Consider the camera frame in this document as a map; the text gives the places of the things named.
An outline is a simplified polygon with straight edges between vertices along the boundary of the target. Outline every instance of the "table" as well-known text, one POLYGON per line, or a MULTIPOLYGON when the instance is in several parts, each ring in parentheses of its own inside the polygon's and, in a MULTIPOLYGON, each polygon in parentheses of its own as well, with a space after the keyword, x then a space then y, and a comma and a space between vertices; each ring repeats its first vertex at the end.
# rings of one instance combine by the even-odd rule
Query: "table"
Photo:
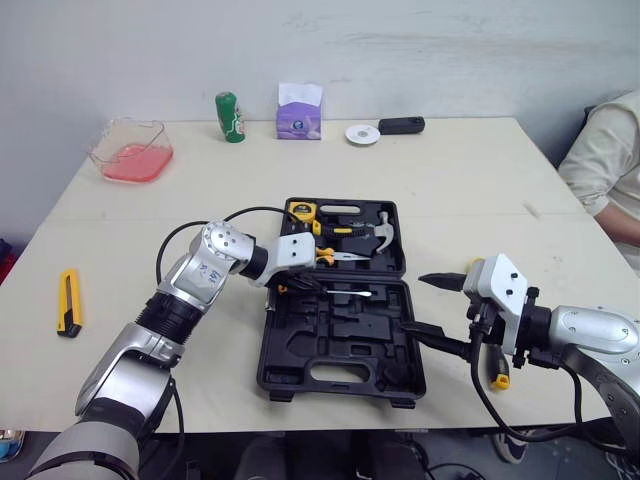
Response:
MULTIPOLYGON (((404 280, 416 319, 465 339, 466 297, 417 281, 462 271, 472 257, 504 252, 540 287, 538 304, 604 304, 638 316, 637 277, 594 220, 510 118, 434 119, 420 135, 349 145, 354 121, 323 125, 323 140, 275 140, 272 122, 249 122, 241 144, 215 123, 168 123, 174 160, 154 183, 104 181, 87 160, 0 287, 3 395, 0 425, 62 430, 74 422, 80 385, 122 326, 155 289, 154 260, 164 236, 194 219, 219 219, 289 196, 393 200, 407 257, 404 280), (55 334, 58 276, 80 272, 86 325, 75 340, 55 334)), ((237 228, 265 241, 280 218, 252 213, 237 228)), ((195 230, 179 234, 164 270, 195 230)), ((384 400, 300 394, 273 403, 256 384, 266 291, 232 278, 187 343, 174 376, 186 430, 259 431, 493 426, 465 362, 422 348, 427 394, 415 410, 384 400)), ((513 424, 572 421, 572 388, 562 372, 527 365, 512 388, 491 394, 513 424)), ((606 416, 591 387, 585 418, 606 416)), ((173 405, 160 431, 175 431, 173 405)))

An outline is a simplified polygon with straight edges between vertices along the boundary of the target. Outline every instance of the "toolbox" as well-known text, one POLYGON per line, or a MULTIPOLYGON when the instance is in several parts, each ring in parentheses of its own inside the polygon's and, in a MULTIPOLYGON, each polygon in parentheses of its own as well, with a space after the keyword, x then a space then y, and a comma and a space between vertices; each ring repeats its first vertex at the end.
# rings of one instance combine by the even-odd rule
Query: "toolbox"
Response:
POLYGON ((267 300, 258 384, 274 401, 296 393, 331 392, 388 399, 393 407, 414 408, 426 392, 418 343, 400 328, 414 321, 405 273, 396 205, 389 201, 290 198, 285 209, 307 215, 284 216, 281 235, 313 231, 318 248, 332 248, 370 260, 318 261, 304 272, 328 291, 296 291, 271 285, 267 300), (393 239, 373 233, 381 217, 393 239), (318 368, 357 374, 359 381, 320 378, 318 368))

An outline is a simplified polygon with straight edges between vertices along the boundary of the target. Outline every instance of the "person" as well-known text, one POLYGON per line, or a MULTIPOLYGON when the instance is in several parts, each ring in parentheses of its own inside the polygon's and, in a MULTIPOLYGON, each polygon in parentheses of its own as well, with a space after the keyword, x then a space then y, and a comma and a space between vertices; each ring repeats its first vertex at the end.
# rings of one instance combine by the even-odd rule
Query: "person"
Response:
POLYGON ((590 112, 558 173, 640 276, 640 90, 590 112))

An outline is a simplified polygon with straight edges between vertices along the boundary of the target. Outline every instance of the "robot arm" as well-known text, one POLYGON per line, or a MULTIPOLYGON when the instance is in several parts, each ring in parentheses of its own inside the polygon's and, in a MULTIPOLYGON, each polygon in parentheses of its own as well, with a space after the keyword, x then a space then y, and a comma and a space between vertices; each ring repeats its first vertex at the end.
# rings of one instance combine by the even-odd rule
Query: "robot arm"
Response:
POLYGON ((228 276, 238 273, 264 286, 280 271, 313 266, 310 232, 263 248, 229 223, 205 225, 84 382, 78 423, 53 440, 28 478, 137 479, 138 441, 160 424, 172 394, 170 369, 228 276))
MULTIPOLYGON (((501 345, 521 368, 529 363, 565 367, 598 391, 633 458, 640 454, 640 321, 608 310, 535 305, 539 291, 503 254, 476 261, 467 275, 435 273, 421 280, 471 300, 471 337, 501 345)), ((422 343, 469 361, 472 344, 427 324, 405 327, 422 343)))

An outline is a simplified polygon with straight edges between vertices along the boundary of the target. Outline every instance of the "yellow-handled pliers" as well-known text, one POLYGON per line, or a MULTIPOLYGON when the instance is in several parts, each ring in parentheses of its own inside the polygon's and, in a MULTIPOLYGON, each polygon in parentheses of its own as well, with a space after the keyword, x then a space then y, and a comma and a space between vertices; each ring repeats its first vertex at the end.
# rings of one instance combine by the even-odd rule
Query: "yellow-handled pliers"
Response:
POLYGON ((342 261, 354 261, 354 260, 371 260, 371 257, 365 257, 364 255, 356 255, 349 252, 336 252, 333 248, 318 248, 316 247, 316 262, 326 262, 331 266, 336 260, 342 261))

